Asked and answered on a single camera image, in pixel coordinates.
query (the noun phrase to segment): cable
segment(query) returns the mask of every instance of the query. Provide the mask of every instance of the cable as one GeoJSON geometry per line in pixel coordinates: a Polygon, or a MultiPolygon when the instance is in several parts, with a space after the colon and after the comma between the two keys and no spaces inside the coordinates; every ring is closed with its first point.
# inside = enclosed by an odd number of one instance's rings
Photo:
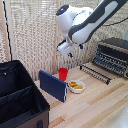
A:
{"type": "Polygon", "coordinates": [[[106,24],[106,25],[102,25],[102,26],[111,26],[111,25],[119,24],[119,23],[121,23],[121,22],[123,22],[123,21],[125,21],[127,19],[128,19],[128,17],[123,19],[123,20],[121,20],[121,21],[119,21],[119,22],[116,22],[116,23],[113,23],[113,24],[106,24]]]}

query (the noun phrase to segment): wooden tabletop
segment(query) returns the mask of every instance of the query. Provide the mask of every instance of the wooden tabletop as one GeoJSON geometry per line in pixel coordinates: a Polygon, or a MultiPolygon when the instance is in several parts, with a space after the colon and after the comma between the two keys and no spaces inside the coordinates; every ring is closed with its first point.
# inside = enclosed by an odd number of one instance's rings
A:
{"type": "Polygon", "coordinates": [[[128,102],[128,79],[116,77],[109,85],[81,71],[70,69],[66,82],[81,80],[86,88],[81,94],[67,89],[64,103],[36,85],[50,104],[49,128],[110,128],[128,102]]]}

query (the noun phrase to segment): blue binder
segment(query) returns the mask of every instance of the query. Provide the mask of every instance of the blue binder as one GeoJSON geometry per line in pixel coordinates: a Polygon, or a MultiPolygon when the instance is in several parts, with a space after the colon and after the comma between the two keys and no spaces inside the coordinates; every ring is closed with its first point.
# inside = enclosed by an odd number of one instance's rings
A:
{"type": "Polygon", "coordinates": [[[61,102],[66,101],[67,83],[40,70],[40,88],[61,102]]]}

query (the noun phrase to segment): yellow bowl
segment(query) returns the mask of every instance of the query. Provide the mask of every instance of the yellow bowl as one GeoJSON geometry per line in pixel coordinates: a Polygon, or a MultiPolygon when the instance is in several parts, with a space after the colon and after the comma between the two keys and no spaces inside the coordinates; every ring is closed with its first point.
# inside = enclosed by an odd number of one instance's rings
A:
{"type": "Polygon", "coordinates": [[[80,80],[71,80],[70,82],[76,82],[76,84],[83,86],[83,89],[75,89],[75,88],[72,88],[72,87],[69,85],[69,89],[70,89],[72,92],[74,92],[74,93],[81,93],[81,92],[83,92],[83,90],[85,89],[85,84],[84,84],[82,81],[80,81],[80,80]]]}

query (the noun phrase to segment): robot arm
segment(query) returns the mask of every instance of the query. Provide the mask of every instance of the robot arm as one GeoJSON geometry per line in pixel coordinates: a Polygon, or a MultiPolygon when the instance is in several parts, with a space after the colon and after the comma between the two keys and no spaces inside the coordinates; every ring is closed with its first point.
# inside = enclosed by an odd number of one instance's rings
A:
{"type": "Polygon", "coordinates": [[[93,33],[126,2],[127,0],[102,0],[94,11],[89,7],[62,6],[56,14],[56,19],[66,40],[58,45],[57,50],[64,56],[76,46],[89,41],[93,33]]]}

